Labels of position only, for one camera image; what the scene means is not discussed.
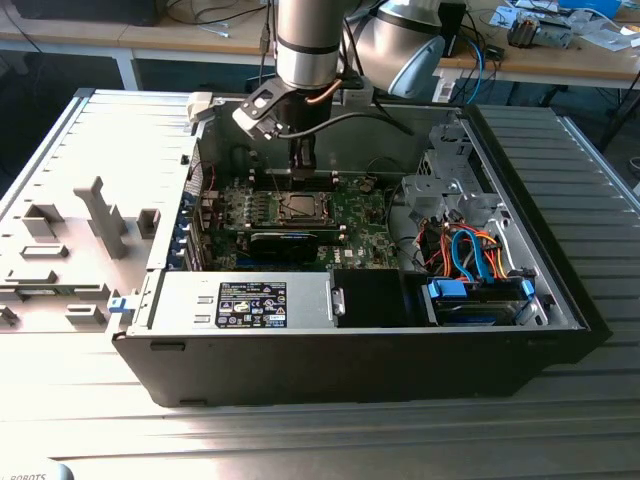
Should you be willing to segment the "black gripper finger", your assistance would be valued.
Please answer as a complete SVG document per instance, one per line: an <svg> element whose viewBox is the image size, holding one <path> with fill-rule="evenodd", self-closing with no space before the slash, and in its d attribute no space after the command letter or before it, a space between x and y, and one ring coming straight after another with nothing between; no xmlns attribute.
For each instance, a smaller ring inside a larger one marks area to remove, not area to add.
<svg viewBox="0 0 640 480"><path fill-rule="evenodd" d="M315 136L305 136L289 141L290 175L295 181L314 176L317 168Z"/></svg>

